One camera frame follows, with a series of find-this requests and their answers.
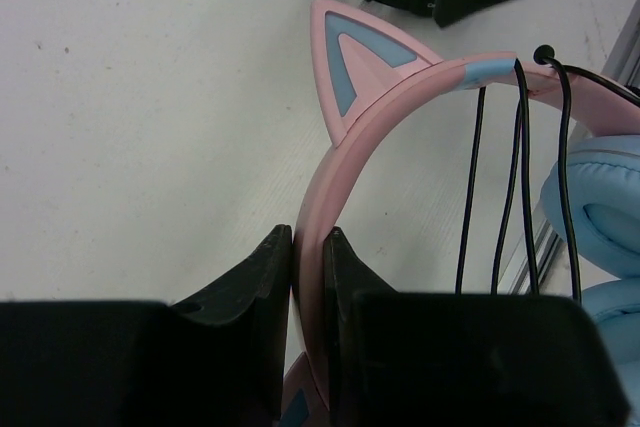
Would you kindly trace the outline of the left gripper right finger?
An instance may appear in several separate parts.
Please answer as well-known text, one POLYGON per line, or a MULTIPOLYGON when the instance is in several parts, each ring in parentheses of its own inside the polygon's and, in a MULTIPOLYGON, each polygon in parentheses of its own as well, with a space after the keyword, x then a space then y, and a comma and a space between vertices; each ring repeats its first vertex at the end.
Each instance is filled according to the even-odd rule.
POLYGON ((624 426, 586 312, 558 296, 394 290, 334 228, 323 245, 334 426, 624 426))

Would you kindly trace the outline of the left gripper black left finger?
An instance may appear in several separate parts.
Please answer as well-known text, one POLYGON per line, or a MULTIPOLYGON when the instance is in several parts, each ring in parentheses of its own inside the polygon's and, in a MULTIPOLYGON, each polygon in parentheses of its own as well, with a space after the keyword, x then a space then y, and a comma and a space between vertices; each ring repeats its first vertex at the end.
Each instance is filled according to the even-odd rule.
POLYGON ((5 426, 270 426, 281 415, 292 231, 189 297, 6 301, 5 426))

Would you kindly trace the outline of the pink blue cat-ear headphones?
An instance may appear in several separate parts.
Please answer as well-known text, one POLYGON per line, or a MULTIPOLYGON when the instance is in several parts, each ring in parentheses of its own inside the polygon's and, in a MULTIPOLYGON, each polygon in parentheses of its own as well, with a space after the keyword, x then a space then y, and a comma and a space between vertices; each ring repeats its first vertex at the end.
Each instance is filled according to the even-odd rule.
MULTIPOLYGON (((294 235, 293 293, 305 349, 284 381, 285 426, 334 426, 329 416, 329 369, 324 323, 323 245, 371 154, 407 116, 440 95, 502 83, 519 90, 514 142, 525 146, 524 115, 531 101, 572 114, 569 65, 549 46, 530 63, 511 52, 445 60, 395 26, 333 0, 311 8, 311 50, 319 103, 331 147, 304 196, 294 235)), ((639 307, 590 314, 639 422, 639 307)))

